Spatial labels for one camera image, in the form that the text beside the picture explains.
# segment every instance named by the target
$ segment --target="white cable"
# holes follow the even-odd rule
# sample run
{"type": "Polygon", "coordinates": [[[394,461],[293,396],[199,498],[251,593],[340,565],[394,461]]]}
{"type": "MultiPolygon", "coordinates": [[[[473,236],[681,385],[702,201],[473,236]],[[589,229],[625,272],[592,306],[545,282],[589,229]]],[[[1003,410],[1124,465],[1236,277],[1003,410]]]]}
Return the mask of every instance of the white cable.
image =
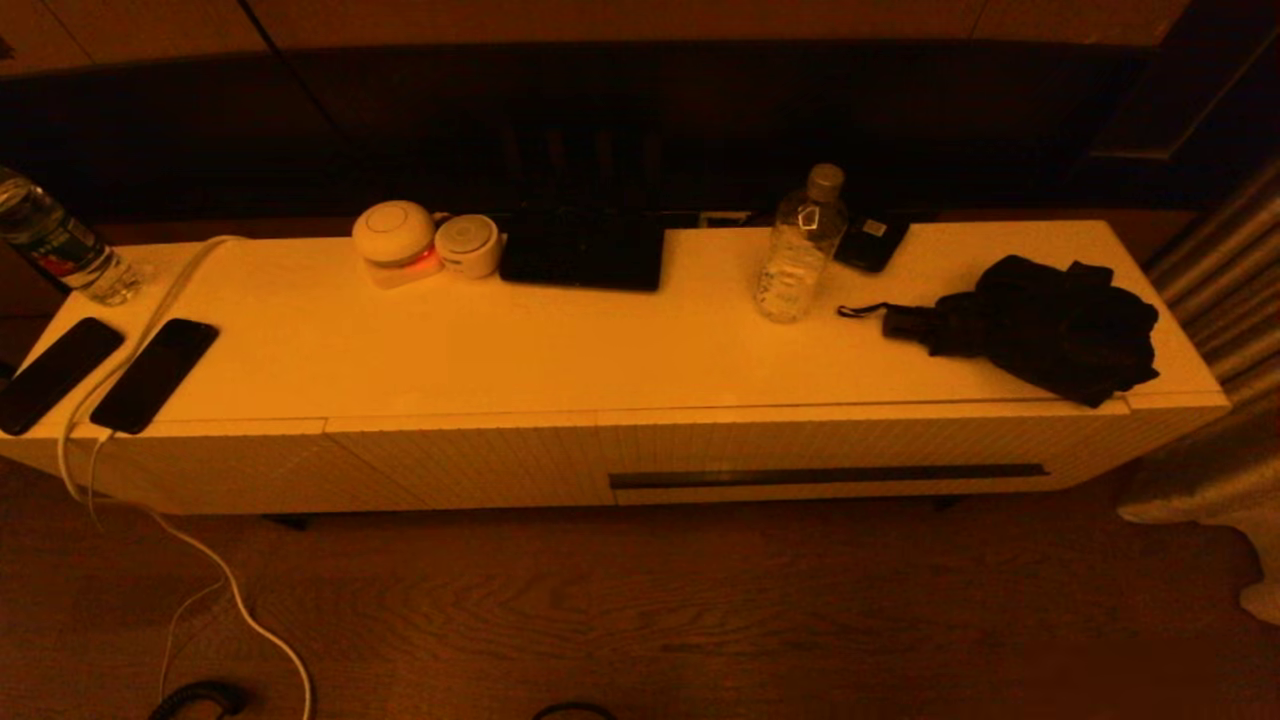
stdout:
{"type": "Polygon", "coordinates": [[[164,661],[160,664],[160,694],[156,697],[156,702],[164,702],[164,685],[165,680],[169,679],[169,661],[170,661],[169,653],[173,652],[173,632],[178,629],[178,619],[182,618],[184,610],[191,607],[192,602],[196,602],[197,600],[205,597],[206,594],[214,592],[215,589],[223,587],[224,584],[227,584],[227,578],[219,574],[216,583],[188,597],[187,602],[183,602],[182,606],[178,607],[178,611],[173,614],[173,620],[169,620],[169,634],[165,637],[164,641],[164,661]]]}
{"type": "MultiPolygon", "coordinates": [[[[97,455],[102,450],[102,446],[106,445],[108,441],[110,441],[115,436],[115,433],[114,432],[108,433],[101,439],[99,439],[97,445],[93,447],[93,451],[90,455],[90,464],[88,464],[88,473],[90,473],[87,480],[88,495],[87,496],[81,495],[79,488],[76,486],[76,480],[72,478],[70,464],[68,461],[68,452],[67,452],[67,445],[68,441],[70,439],[72,432],[76,429],[77,418],[84,410],[84,406],[88,405],[88,402],[97,395],[97,392],[104,386],[106,386],[106,383],[109,383],[113,378],[115,378],[119,373],[122,373],[129,365],[129,363],[133,361],[134,357],[137,357],[138,352],[151,338],[151,333],[155,332],[156,327],[160,324],[160,320],[164,319],[169,309],[173,307],[173,304],[178,300],[178,296],[182,295],[182,291],[186,290],[187,286],[191,283],[191,278],[196,274],[196,270],[200,269],[201,264],[204,264],[205,259],[209,258],[209,254],[212,252],[219,246],[221,246],[223,243],[232,240],[244,240],[244,238],[237,236],[225,236],[225,234],[218,236],[205,241],[205,243],[201,245],[198,250],[196,250],[196,252],[182,266],[182,270],[178,272],[178,275],[174,278],[173,283],[169,284],[169,290],[165,292],[164,297],[160,299],[160,302],[159,305],[156,305],[155,310],[152,310],[151,316],[147,319],[147,323],[142,327],[142,332],[138,334],[138,338],[134,341],[128,354],[125,354],[125,356],[120,359],[119,363],[116,363],[110,370],[108,370],[106,374],[104,374],[92,386],[90,386],[88,391],[86,391],[84,395],[81,396],[81,398],[76,402],[74,406],[72,406],[72,411],[67,416],[67,423],[63,425],[63,432],[59,433],[58,436],[58,469],[63,475],[63,484],[67,486],[67,492],[70,493],[72,498],[82,505],[83,503],[90,505],[90,515],[93,516],[95,523],[97,523],[97,514],[93,506],[92,488],[93,488],[93,477],[97,473],[97,455]]],[[[244,598],[241,594],[239,583],[236,582],[236,575],[232,574],[230,566],[227,565],[227,562],[216,552],[210,550],[209,546],[188,536],[187,533],[178,530],[177,528],[170,525],[164,519],[164,516],[161,516],[155,510],[147,507],[146,505],[123,500],[108,500],[105,502],[110,502],[113,505],[127,505],[142,510],[143,512],[151,515],[151,518],[155,519],[155,521],[159,523],[160,527],[165,529],[165,532],[186,542],[187,544],[195,547],[196,550],[201,551],[215,565],[218,565],[218,568],[223,571],[223,575],[225,577],[227,582],[230,583],[232,594],[236,598],[236,607],[239,609],[241,616],[244,618],[244,621],[248,624],[248,626],[252,628],[253,632],[256,632],[257,634],[271,641],[271,643],[274,643],[276,647],[284,651],[284,653],[289,656],[289,660],[293,661],[293,666],[297,667],[298,670],[298,676],[302,678],[302,694],[303,694],[302,720],[311,720],[311,694],[312,694],[311,675],[307,673],[306,665],[303,665],[302,659],[298,657],[298,653],[294,652],[294,650],[289,647],[287,642],[280,639],[278,635],[264,628],[261,624],[259,624],[257,620],[253,619],[253,615],[250,614],[248,607],[244,606],[244,598]]],[[[164,679],[168,676],[169,650],[172,648],[173,629],[178,621],[178,616],[182,615],[182,611],[186,610],[192,602],[202,597],[205,593],[212,592],[212,589],[215,587],[219,587],[220,584],[221,582],[219,582],[218,585],[211,585],[209,588],[205,588],[196,596],[188,598],[187,602],[184,602],[182,607],[178,609],[178,612],[174,614],[174,619],[169,624],[169,642],[166,643],[165,647],[165,661],[164,666],[160,670],[161,692],[163,692],[164,679]]]]}
{"type": "Polygon", "coordinates": [[[109,430],[105,436],[97,438],[97,442],[93,445],[93,452],[88,454],[88,516],[93,519],[93,524],[97,525],[97,532],[100,533],[105,533],[106,530],[102,529],[102,523],[97,519],[97,503],[93,502],[93,478],[97,477],[97,454],[102,451],[106,441],[114,437],[115,430],[109,430]]]}
{"type": "Polygon", "coordinates": [[[76,402],[76,405],[72,406],[70,414],[67,415],[67,423],[63,425],[63,432],[58,434],[58,470],[63,475],[63,483],[67,486],[67,492],[70,493],[72,498],[74,498],[76,502],[79,502],[81,505],[86,502],[86,497],[81,495],[79,488],[76,487],[74,482],[72,482],[72,473],[67,457],[67,442],[72,437],[72,430],[76,429],[77,418],[79,418],[79,414],[84,410],[84,406],[88,405],[91,400],[93,400],[93,397],[97,395],[97,391],[102,389],[102,386],[111,382],[111,379],[114,379],[115,375],[120,374],[125,368],[129,366],[129,363],[133,363],[133,359],[138,356],[138,352],[142,351],[142,347],[146,346],[146,342],[151,340],[151,333],[156,329],[156,325],[160,324],[160,320],[164,319],[165,314],[169,313],[169,309],[173,307],[173,304],[178,300],[178,296],[182,295],[182,291],[186,290],[187,286],[191,283],[191,278],[196,274],[196,270],[198,270],[200,266],[205,263],[205,259],[209,258],[209,254],[216,250],[223,243],[232,240],[246,240],[246,238],[230,234],[220,234],[218,237],[211,237],[206,240],[204,245],[201,245],[200,249],[196,250],[196,252],[187,260],[187,263],[182,266],[182,270],[178,272],[178,275],[169,284],[169,290],[164,293],[164,297],[160,299],[160,304],[156,305],[155,310],[151,311],[151,316],[147,319],[147,323],[142,325],[142,332],[138,333],[138,338],[133,341],[133,346],[129,347],[129,351],[124,355],[124,357],[120,359],[119,363],[113,365],[111,369],[108,370],[105,375],[102,375],[93,384],[91,384],[88,391],[86,391],[84,395],[82,395],[81,398],[76,402]]]}
{"type": "Polygon", "coordinates": [[[239,609],[241,615],[244,618],[244,621],[248,623],[248,626],[253,628],[253,632],[256,632],[257,634],[275,643],[275,647],[284,651],[284,655],[288,655],[289,660],[293,661],[293,666],[297,667],[298,676],[302,678],[302,720],[311,720],[311,675],[307,673],[307,666],[302,664],[302,659],[298,657],[298,653],[294,652],[292,647],[289,647],[289,643],[282,641],[279,635],[276,635],[271,630],[268,630],[266,628],[260,625],[257,620],[253,619],[253,615],[250,614],[248,607],[244,606],[244,597],[239,592],[239,583],[236,582],[236,575],[232,574],[230,566],[227,565],[227,562],[221,557],[219,557],[216,552],[209,550],[209,546],[188,536],[187,533],[174,528],[173,525],[169,524],[168,520],[164,519],[163,515],[160,515],[155,510],[136,503],[131,505],[151,515],[151,518],[154,518],[156,523],[160,523],[160,527],[164,528],[170,536],[186,542],[187,544],[195,547],[200,552],[204,552],[206,556],[209,556],[210,560],[214,561],[215,565],[218,565],[223,570],[223,574],[227,577],[227,580],[232,585],[232,596],[236,598],[236,607],[239,609]]]}

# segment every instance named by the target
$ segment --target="phone screen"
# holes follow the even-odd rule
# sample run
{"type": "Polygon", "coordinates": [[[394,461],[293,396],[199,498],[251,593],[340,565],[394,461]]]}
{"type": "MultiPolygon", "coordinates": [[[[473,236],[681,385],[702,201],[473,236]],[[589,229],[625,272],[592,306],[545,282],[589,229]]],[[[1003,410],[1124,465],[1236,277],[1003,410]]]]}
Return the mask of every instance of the phone screen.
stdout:
{"type": "Polygon", "coordinates": [[[0,391],[0,430],[29,430],[123,342],[124,336],[96,318],[76,323],[0,391]]]}
{"type": "Polygon", "coordinates": [[[212,325],[169,320],[93,409],[90,421],[129,434],[147,429],[216,337],[212,325]]]}

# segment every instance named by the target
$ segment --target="drawer handle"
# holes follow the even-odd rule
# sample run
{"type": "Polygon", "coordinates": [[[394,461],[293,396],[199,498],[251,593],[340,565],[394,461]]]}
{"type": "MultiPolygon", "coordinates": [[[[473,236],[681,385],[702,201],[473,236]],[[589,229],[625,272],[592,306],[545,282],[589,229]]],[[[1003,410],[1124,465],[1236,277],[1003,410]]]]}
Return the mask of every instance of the drawer handle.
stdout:
{"type": "Polygon", "coordinates": [[[613,489],[724,488],[748,486],[814,486],[901,480],[970,480],[1048,475],[1039,462],[996,465],[891,465],[883,468],[820,468],[812,470],[724,470],[710,473],[609,473],[613,489]]]}

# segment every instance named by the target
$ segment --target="bottle label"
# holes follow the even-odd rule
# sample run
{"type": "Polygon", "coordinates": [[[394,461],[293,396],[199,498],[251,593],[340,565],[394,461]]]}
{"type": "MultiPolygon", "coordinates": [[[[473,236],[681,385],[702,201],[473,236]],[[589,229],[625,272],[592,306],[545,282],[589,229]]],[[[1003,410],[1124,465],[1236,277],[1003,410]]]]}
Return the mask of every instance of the bottle label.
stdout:
{"type": "Polygon", "coordinates": [[[52,232],[14,243],[55,278],[65,278],[102,254],[102,242],[79,220],[67,218],[52,232]]]}
{"type": "Polygon", "coordinates": [[[805,205],[800,209],[800,227],[806,231],[818,229],[818,217],[822,209],[817,205],[805,205]]]}
{"type": "Polygon", "coordinates": [[[878,223],[876,220],[869,219],[865,223],[863,223],[863,232],[868,234],[874,234],[876,237],[884,237],[884,231],[887,229],[888,225],[886,225],[884,223],[878,223]]]}

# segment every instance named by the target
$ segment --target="smartphone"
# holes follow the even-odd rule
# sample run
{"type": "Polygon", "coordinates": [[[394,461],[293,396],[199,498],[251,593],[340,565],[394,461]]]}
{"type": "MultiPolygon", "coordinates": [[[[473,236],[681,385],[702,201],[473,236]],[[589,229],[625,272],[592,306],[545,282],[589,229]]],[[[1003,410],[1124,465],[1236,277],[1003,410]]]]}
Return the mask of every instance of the smartphone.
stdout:
{"type": "Polygon", "coordinates": [[[869,273],[878,273],[888,265],[890,258],[897,251],[910,227],[902,219],[886,214],[854,217],[845,238],[836,249],[836,260],[869,273]]]}
{"type": "Polygon", "coordinates": [[[216,338],[212,325],[169,320],[97,404],[90,421],[131,436],[147,429],[216,338]]]}
{"type": "Polygon", "coordinates": [[[0,430],[29,430],[123,342],[124,336],[97,318],[76,323],[0,391],[0,430]]]}

